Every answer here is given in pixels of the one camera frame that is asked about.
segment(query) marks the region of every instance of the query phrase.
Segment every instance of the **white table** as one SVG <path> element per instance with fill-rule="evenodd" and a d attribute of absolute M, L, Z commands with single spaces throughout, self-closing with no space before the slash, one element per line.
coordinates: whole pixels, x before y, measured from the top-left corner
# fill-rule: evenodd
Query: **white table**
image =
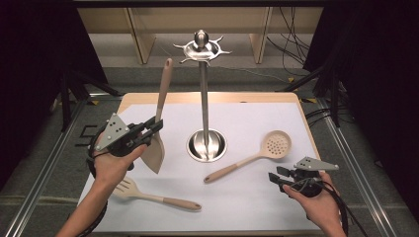
<path fill-rule="evenodd" d="M 127 94 L 120 117 L 126 123 L 146 121 L 155 115 L 156 102 L 157 94 Z M 159 174 L 137 159 L 127 175 L 143 193 L 192 200 L 202 210 L 111 196 L 95 232 L 181 236 L 319 233 L 301 206 L 268 178 L 277 166 L 293 169 L 304 156 L 319 158 L 295 94 L 209 93 L 209 128 L 220 131 L 227 140 L 226 153 L 212 163 L 196 161 L 187 151 L 189 136 L 203 127 L 200 94 L 169 94 L 166 102 L 160 131 L 166 156 Z M 285 131 L 292 139 L 286 158 L 259 159 L 204 184 L 206 175 L 256 154 L 262 138 L 274 129 Z M 93 177 L 89 177 L 81 198 L 92 183 Z"/>

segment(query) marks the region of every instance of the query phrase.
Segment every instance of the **wrist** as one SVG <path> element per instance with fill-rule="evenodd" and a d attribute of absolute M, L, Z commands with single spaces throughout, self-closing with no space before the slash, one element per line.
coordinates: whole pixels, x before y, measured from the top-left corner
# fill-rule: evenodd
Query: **wrist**
<path fill-rule="evenodd" d="M 91 191 L 94 193 L 98 193 L 101 194 L 101 197 L 103 195 L 107 196 L 110 195 L 115 189 L 115 186 L 110 184 L 109 182 L 106 182 L 104 180 L 101 179 L 96 179 L 93 182 Z"/>
<path fill-rule="evenodd" d="M 346 234 L 343 231 L 342 225 L 340 223 L 333 223 L 327 224 L 325 226 L 320 226 L 320 229 L 326 236 L 346 237 Z"/>

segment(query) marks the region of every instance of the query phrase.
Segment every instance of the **beige spatula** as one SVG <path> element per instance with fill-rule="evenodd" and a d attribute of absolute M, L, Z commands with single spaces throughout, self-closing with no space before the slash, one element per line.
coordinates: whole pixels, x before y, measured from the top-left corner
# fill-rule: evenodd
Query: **beige spatula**
<path fill-rule="evenodd" d="M 129 177 L 125 177 L 117 185 L 117 187 L 114 189 L 113 194 L 120 198 L 139 198 L 153 200 L 157 202 L 175 205 L 189 210 L 200 210 L 202 208 L 198 203 L 189 200 L 144 194 L 139 191 L 135 181 Z"/>
<path fill-rule="evenodd" d="M 232 171 L 260 158 L 281 159 L 290 152 L 290 149 L 291 139 L 285 132 L 280 130 L 271 131 L 264 137 L 261 150 L 257 154 L 213 172 L 204 178 L 204 183 L 213 182 L 231 173 Z"/>
<path fill-rule="evenodd" d="M 161 120 L 163 106 L 166 100 L 167 91 L 169 90 L 170 81 L 172 80 L 173 60 L 168 58 L 164 64 L 163 73 L 161 75 L 160 92 L 158 95 L 156 121 Z M 154 173 L 158 174 L 164 159 L 164 145 L 157 131 L 151 138 L 151 144 L 141 154 L 141 159 Z"/>

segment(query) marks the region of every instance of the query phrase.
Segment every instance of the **metal rail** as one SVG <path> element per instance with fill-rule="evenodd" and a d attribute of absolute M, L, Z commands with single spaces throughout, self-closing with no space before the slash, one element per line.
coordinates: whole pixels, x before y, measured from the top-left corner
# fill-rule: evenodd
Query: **metal rail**
<path fill-rule="evenodd" d="M 49 177 L 51 176 L 55 168 L 55 165 L 59 160 L 59 157 L 65 147 L 68 137 L 74 129 L 74 124 L 77 121 L 77 118 L 79 117 L 85 105 L 86 101 L 80 101 L 74 108 L 74 111 L 72 113 L 73 120 L 68 125 L 67 129 L 59 135 L 58 140 L 56 141 L 51 153 L 49 154 L 48 158 L 43 164 L 42 170 L 40 171 L 40 174 L 38 175 L 34 185 L 32 186 L 31 190 L 26 196 L 19 211 L 11 221 L 11 224 L 9 225 L 8 231 L 5 235 L 6 237 L 17 237 L 22 235 L 32 213 L 34 212 L 37 202 L 49 180 Z"/>
<path fill-rule="evenodd" d="M 326 109 L 327 104 L 324 99 L 317 100 L 321 109 Z M 357 158 L 352 152 L 349 144 L 346 142 L 345 136 L 343 135 L 340 127 L 336 127 L 331 118 L 326 119 L 326 123 L 329 127 L 330 132 L 333 135 L 342 156 L 354 177 L 355 183 L 358 186 L 358 190 L 361 193 L 370 213 L 376 222 L 377 228 L 382 236 L 397 236 L 394 227 L 392 226 L 387 213 L 382 208 L 376 194 L 374 193 L 368 179 L 364 175 L 361 166 L 358 164 Z"/>

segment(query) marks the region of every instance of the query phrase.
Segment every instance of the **slotted spoon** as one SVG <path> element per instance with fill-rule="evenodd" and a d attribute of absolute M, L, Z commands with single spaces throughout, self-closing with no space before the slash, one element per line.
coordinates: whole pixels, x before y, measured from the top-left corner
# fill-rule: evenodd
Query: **slotted spoon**
<path fill-rule="evenodd" d="M 213 182 L 231 173 L 232 171 L 246 164 L 249 164 L 250 162 L 255 161 L 259 158 L 268 158 L 268 159 L 284 158 L 290 152 L 291 144 L 292 144 L 291 139 L 285 132 L 280 131 L 280 130 L 271 131 L 265 135 L 262 141 L 262 148 L 257 154 L 250 156 L 235 164 L 227 166 L 223 169 L 213 172 L 212 174 L 204 178 L 204 183 Z"/>
<path fill-rule="evenodd" d="M 120 198 L 139 198 L 139 199 L 153 200 L 153 201 L 171 204 L 171 205 L 175 205 L 175 206 L 182 207 L 185 209 L 190 209 L 190 210 L 200 210 L 202 208 L 200 204 L 193 201 L 189 201 L 189 200 L 144 194 L 139 191 L 138 187 L 136 186 L 135 181 L 129 177 L 125 177 L 117 185 L 117 187 L 114 189 L 113 194 Z"/>

